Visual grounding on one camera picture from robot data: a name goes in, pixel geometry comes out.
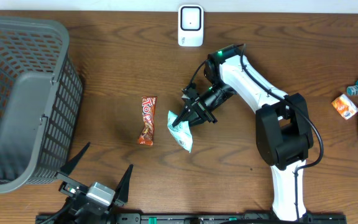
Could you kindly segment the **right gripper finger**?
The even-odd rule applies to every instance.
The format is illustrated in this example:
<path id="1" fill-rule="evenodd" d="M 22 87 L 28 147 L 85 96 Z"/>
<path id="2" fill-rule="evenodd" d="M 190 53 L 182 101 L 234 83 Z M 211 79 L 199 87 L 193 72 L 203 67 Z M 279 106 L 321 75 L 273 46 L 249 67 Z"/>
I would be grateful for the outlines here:
<path id="1" fill-rule="evenodd" d="M 188 117 L 189 126 L 196 126 L 199 124 L 203 124 L 204 122 L 212 122 L 211 113 L 198 113 L 196 111 L 192 112 L 192 114 Z"/>
<path id="2" fill-rule="evenodd" d="M 181 113 L 175 118 L 172 126 L 175 127 L 181 122 L 187 121 L 189 123 L 193 122 L 198 117 L 197 113 L 194 111 L 192 106 L 185 105 Z"/>

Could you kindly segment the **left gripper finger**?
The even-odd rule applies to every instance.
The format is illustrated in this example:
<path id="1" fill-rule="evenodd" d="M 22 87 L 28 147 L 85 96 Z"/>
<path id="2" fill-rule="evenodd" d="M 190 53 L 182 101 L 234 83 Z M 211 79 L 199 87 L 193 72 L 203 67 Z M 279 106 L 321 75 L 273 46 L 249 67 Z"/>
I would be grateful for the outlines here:
<path id="1" fill-rule="evenodd" d="M 115 190 L 115 196 L 114 196 L 114 204 L 117 207 L 123 207 L 127 202 L 129 198 L 129 184 L 131 179 L 131 174 L 133 170 L 134 165 L 131 164 L 124 175 L 122 176 L 122 179 L 120 180 L 116 190 Z"/>
<path id="2" fill-rule="evenodd" d="M 73 170 L 75 169 L 76 165 L 79 163 L 80 159 L 83 157 L 85 152 L 88 150 L 90 146 L 90 142 L 88 142 L 85 147 L 73 158 L 71 158 L 64 166 L 60 168 L 60 173 L 69 176 Z"/>

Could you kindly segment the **light blue snack pouch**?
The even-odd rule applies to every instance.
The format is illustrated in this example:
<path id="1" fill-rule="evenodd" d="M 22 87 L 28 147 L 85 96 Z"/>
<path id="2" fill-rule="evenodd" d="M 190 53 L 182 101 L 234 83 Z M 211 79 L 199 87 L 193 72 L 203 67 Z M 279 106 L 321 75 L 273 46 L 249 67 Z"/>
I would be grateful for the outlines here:
<path id="1" fill-rule="evenodd" d="M 193 146 L 193 136 L 190 131 L 188 121 L 181 121 L 178 125 L 173 126 L 173 122 L 178 116 L 172 111 L 168 112 L 167 128 L 176 142 L 186 151 L 191 152 Z"/>

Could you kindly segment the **red Top candy bar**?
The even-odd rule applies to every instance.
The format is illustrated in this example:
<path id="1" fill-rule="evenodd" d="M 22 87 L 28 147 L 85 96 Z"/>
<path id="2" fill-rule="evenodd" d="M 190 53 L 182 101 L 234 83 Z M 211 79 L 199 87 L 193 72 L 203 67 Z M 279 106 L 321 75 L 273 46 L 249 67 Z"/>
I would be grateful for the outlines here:
<path id="1" fill-rule="evenodd" d="M 152 146 L 154 144 L 154 115 L 157 97 L 156 96 L 143 96 L 142 97 L 142 119 L 144 128 L 138 138 L 139 144 Z"/>

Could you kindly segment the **orange small carton box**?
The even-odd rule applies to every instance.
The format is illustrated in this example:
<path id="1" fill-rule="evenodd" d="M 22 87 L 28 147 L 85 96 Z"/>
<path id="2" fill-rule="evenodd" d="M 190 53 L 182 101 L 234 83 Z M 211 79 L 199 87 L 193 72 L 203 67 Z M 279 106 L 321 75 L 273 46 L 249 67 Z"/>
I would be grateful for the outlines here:
<path id="1" fill-rule="evenodd" d="M 345 94 L 337 97 L 331 104 L 345 120 L 358 113 L 358 107 Z"/>

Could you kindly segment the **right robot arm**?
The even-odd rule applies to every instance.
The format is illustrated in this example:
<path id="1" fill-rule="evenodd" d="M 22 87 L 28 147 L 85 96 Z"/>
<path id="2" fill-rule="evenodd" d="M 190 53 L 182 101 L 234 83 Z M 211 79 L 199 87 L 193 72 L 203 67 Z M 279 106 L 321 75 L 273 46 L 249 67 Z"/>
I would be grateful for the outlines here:
<path id="1" fill-rule="evenodd" d="M 239 95 L 255 113 L 256 145 L 270 166 L 273 179 L 273 214 L 279 220 L 299 221 L 306 215 L 302 175 L 308 151 L 313 147 L 312 126 L 305 99 L 288 95 L 269 83 L 249 63 L 245 48 L 230 45 L 208 55 L 201 63 L 211 83 L 204 93 L 193 81 L 182 89 L 184 107 L 168 114 L 168 130 L 190 151 L 190 127 L 216 123 L 213 111 L 233 95 Z"/>

